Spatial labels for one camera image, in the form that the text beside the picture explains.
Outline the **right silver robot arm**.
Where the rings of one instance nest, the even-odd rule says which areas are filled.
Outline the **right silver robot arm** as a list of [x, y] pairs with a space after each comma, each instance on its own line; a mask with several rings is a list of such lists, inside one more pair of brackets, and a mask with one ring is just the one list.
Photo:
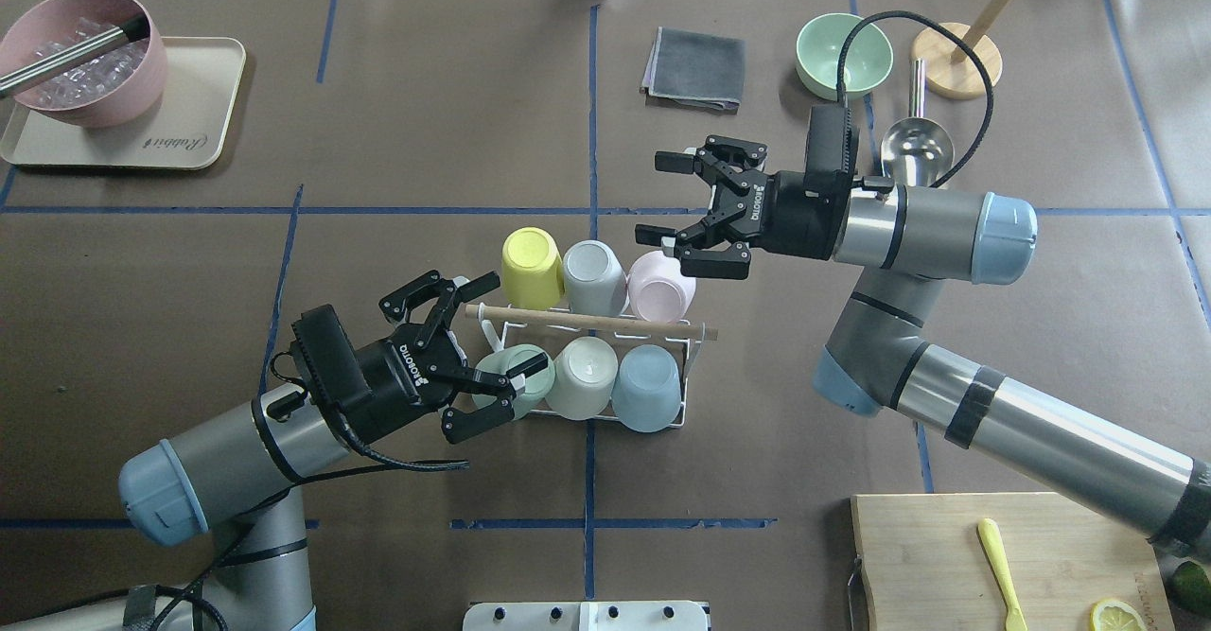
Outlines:
[[700, 277], [745, 276], [757, 252], [859, 266], [817, 392], [1209, 558], [1209, 328], [1163, 225], [853, 177], [838, 140], [813, 140], [803, 171], [767, 174], [764, 156], [714, 137], [658, 153], [711, 203], [687, 229], [639, 226], [641, 243]]

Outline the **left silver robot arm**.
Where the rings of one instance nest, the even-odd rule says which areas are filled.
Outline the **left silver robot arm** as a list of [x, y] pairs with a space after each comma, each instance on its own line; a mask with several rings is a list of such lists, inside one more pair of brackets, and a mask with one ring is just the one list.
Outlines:
[[384, 296], [394, 326], [354, 348], [333, 306], [303, 312], [287, 355], [297, 377], [125, 463], [117, 493], [143, 535], [174, 546], [216, 537], [208, 566], [180, 587], [114, 589], [17, 630], [312, 630], [303, 484], [335, 478], [333, 464], [367, 459], [362, 474], [463, 470], [463, 460], [398, 460], [373, 442], [429, 412], [459, 443], [513, 419], [539, 354], [477, 371], [450, 332], [459, 306], [500, 286], [497, 273], [444, 279], [423, 273]]

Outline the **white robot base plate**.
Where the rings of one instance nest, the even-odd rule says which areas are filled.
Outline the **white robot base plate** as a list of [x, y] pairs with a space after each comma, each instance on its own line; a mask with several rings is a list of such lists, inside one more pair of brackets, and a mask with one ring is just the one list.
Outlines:
[[463, 630], [711, 630], [708, 604], [691, 600], [482, 602]]

